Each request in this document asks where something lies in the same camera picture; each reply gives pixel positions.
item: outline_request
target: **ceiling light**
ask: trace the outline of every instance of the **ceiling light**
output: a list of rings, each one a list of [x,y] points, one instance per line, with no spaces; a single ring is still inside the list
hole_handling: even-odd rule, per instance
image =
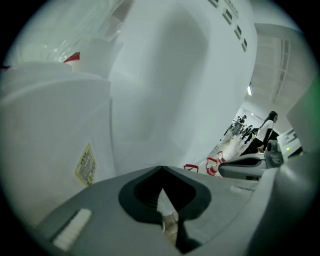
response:
[[[248,86],[248,94],[249,94],[250,96],[252,96],[252,92],[251,92],[251,87],[250,87],[250,86]]]

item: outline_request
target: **white ceiling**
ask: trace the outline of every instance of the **white ceiling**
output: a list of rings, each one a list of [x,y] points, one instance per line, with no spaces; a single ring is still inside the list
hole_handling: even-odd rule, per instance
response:
[[[255,102],[258,99],[290,109],[315,78],[317,63],[299,32],[296,32],[299,35],[294,38],[273,37],[274,34],[264,33],[258,27],[257,32],[257,53],[251,80],[252,97],[255,97]]]

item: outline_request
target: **yellow warning label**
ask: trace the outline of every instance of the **yellow warning label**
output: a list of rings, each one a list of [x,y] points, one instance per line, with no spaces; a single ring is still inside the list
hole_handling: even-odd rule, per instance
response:
[[[97,162],[92,153],[91,146],[88,144],[78,162],[75,175],[86,185],[91,185],[94,180]]]

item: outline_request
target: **white floor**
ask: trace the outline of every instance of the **white floor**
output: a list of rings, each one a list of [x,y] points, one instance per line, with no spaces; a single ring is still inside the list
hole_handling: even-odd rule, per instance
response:
[[[241,139],[242,135],[234,136],[233,139],[230,138],[231,132],[228,131],[225,136],[222,137],[221,141],[216,145],[216,147],[212,150],[212,152],[209,154],[208,157],[218,160],[221,158],[221,154],[217,154],[218,151],[222,151],[223,158],[227,160],[231,160],[233,158],[236,158],[241,155],[243,151],[249,146],[251,141],[249,141],[245,145],[245,141],[248,137],[245,137],[243,140]],[[201,164],[199,164],[199,174],[205,174],[208,175],[207,169],[206,169],[207,159],[204,159]],[[216,164],[212,161],[209,162],[207,167],[213,166],[213,168],[217,171],[218,168],[215,167]]]

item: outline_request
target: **long black hair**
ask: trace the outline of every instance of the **long black hair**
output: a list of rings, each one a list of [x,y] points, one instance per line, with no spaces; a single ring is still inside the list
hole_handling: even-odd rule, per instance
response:
[[[266,121],[268,121],[268,120],[274,121],[274,118],[275,118],[275,116],[277,116],[277,115],[278,115],[278,114],[277,114],[276,112],[271,111],[271,112],[269,113],[268,117],[266,118],[266,120],[264,120],[263,124],[260,126],[260,128],[261,128],[262,126],[264,126],[264,124],[266,123]]]

